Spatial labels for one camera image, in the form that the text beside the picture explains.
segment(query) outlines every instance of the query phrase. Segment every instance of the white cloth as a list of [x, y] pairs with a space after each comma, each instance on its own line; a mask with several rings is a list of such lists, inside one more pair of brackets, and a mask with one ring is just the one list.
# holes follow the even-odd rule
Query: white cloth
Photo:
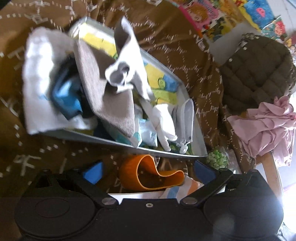
[[138, 41], [125, 17], [116, 24], [114, 40], [118, 59], [106, 69], [106, 80], [117, 88], [116, 93], [135, 87], [145, 100], [154, 100]]
[[176, 141], [178, 138], [175, 133], [175, 126], [171, 116], [174, 106], [171, 104], [158, 104], [152, 107], [149, 102], [141, 98], [140, 103], [156, 130], [161, 146], [165, 151], [171, 151], [168, 140]]
[[36, 28], [27, 39], [22, 78], [26, 129], [29, 134], [50, 130], [94, 129], [95, 117], [67, 120], [52, 105], [49, 92], [61, 62], [73, 51], [73, 39], [58, 30]]

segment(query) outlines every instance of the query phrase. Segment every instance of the gray cloth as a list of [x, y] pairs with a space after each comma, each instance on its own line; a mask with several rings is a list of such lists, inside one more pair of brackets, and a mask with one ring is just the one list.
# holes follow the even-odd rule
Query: gray cloth
[[116, 24], [114, 40], [118, 59], [106, 69], [107, 81], [116, 88], [117, 93], [135, 87], [145, 100], [154, 100], [139, 44], [133, 28], [125, 17], [122, 17]]
[[83, 40], [75, 42], [74, 55], [85, 95], [94, 114], [116, 127], [122, 134], [132, 137], [135, 133], [132, 90], [116, 93], [105, 77], [106, 69], [115, 60]]
[[261, 102], [290, 95], [296, 71], [289, 50], [267, 37], [246, 34], [244, 44], [220, 67], [223, 104], [232, 113], [258, 108]]

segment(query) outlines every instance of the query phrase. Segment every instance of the striped towel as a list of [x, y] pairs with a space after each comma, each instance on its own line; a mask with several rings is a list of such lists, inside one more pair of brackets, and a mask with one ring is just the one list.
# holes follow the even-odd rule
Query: striped towel
[[185, 181], [182, 186], [175, 186], [167, 188], [160, 198], [176, 198], [178, 202], [189, 194], [195, 192], [197, 189], [203, 186], [202, 183], [193, 180], [192, 178], [185, 176]]

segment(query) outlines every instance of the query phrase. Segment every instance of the green sponge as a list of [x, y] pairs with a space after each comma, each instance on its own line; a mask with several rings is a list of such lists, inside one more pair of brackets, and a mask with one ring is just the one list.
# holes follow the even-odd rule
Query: green sponge
[[214, 150], [207, 156], [207, 164], [215, 169], [226, 168], [228, 166], [228, 158], [226, 154]]

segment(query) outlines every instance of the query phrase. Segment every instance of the pink cloth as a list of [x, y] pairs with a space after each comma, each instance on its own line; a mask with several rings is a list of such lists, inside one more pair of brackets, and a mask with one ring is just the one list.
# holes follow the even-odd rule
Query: pink cloth
[[289, 104], [289, 97], [274, 99], [274, 104], [261, 102], [258, 109], [248, 109], [248, 118], [230, 116], [241, 147], [251, 157], [273, 150], [278, 166], [289, 166], [292, 160], [296, 113]]

